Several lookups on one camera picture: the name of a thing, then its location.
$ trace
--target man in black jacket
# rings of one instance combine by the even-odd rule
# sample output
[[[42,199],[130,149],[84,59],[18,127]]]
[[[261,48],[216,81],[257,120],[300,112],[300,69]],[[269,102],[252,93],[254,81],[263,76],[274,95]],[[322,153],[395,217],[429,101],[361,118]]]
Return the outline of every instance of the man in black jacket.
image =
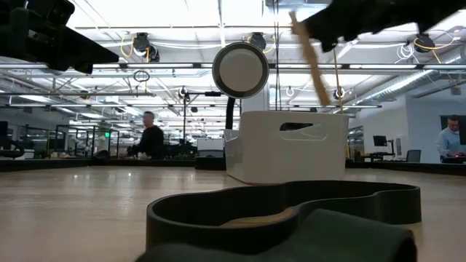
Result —
[[[143,122],[146,129],[143,132],[138,151],[144,153],[146,157],[162,159],[164,152],[163,131],[154,125],[154,114],[150,111],[144,112]]]

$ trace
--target ceiling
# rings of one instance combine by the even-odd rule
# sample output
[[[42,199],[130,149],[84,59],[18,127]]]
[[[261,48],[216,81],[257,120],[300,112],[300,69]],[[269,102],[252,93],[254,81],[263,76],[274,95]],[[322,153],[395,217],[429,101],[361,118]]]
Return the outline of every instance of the ceiling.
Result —
[[[70,0],[75,7],[75,13],[68,22],[68,27],[96,41],[120,56],[120,63],[145,63],[143,57],[131,53],[131,39],[136,33],[149,33],[150,42],[158,49],[161,63],[212,63],[222,46],[247,41],[253,32],[262,32],[267,42],[265,55],[270,63],[304,63],[297,41],[291,35],[287,7],[279,8],[278,14],[264,7],[262,0]],[[319,4],[309,4],[299,7],[297,16],[303,20],[325,8],[326,1]],[[278,52],[273,38],[274,21],[279,23]],[[440,59],[452,52],[453,49],[464,44],[466,39],[466,12],[457,12],[429,30],[430,38],[434,40]],[[335,53],[323,54],[320,44],[314,42],[319,63],[359,63],[359,64],[406,64],[406,63],[437,63],[432,52],[418,53],[413,51],[413,45],[404,47],[406,41],[416,38],[417,27],[407,24],[395,28],[388,28],[376,35],[363,34],[352,43],[341,42]],[[5,57],[0,57],[1,63],[18,63]],[[62,92],[76,93],[75,96],[57,96],[50,98],[56,104],[106,104],[120,103],[146,107],[125,108],[126,111],[116,112],[114,108],[78,108],[67,109],[64,114],[75,117],[75,113],[87,112],[100,114],[103,119],[130,121],[141,119],[144,111],[154,111],[159,119],[165,120],[167,132],[178,132],[183,109],[154,107],[150,105],[181,104],[178,96],[179,89],[185,87],[189,92],[218,91],[210,69],[148,69],[150,80],[145,84],[134,80],[135,70],[117,70],[95,68],[94,74],[86,76],[69,71],[57,75],[43,69],[0,69],[0,74],[7,76],[0,90],[11,92]],[[317,104],[316,94],[312,82],[309,81],[307,70],[280,72],[281,103],[284,105]],[[323,80],[329,92],[336,89],[336,72],[333,69],[323,71]],[[367,91],[378,87],[398,75],[410,72],[397,71],[340,71],[338,83],[346,91],[345,100],[362,96]],[[276,72],[271,70],[269,86],[277,87]],[[83,91],[114,93],[114,97],[99,96],[88,100],[81,99],[78,94]],[[137,92],[139,95],[126,95]],[[224,126],[227,97],[205,97],[200,95],[191,102],[198,107],[198,112],[188,110],[192,119],[187,133],[209,134],[212,137],[221,134]],[[15,97],[13,103],[37,103],[39,101]],[[194,124],[200,119],[212,117],[211,128]],[[79,115],[78,119],[96,120],[95,118]],[[141,128],[139,123],[131,123],[131,127]]]

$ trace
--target person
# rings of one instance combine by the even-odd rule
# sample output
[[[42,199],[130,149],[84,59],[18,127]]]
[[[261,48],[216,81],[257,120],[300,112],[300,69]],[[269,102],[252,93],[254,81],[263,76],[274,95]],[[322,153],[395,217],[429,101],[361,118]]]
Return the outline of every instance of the person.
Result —
[[[163,158],[163,131],[154,125],[154,113],[144,112],[143,123],[146,129],[138,145],[138,151],[145,154],[143,158]]]
[[[459,119],[453,115],[448,118],[448,127],[438,134],[437,150],[441,159],[465,156],[466,146],[459,142]]]

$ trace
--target office chair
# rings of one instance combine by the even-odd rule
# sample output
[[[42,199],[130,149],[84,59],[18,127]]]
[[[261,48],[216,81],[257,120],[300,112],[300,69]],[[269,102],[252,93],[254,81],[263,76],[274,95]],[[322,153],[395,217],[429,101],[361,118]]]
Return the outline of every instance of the office chair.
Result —
[[[406,161],[411,163],[421,162],[421,151],[420,150],[408,150],[406,153]]]

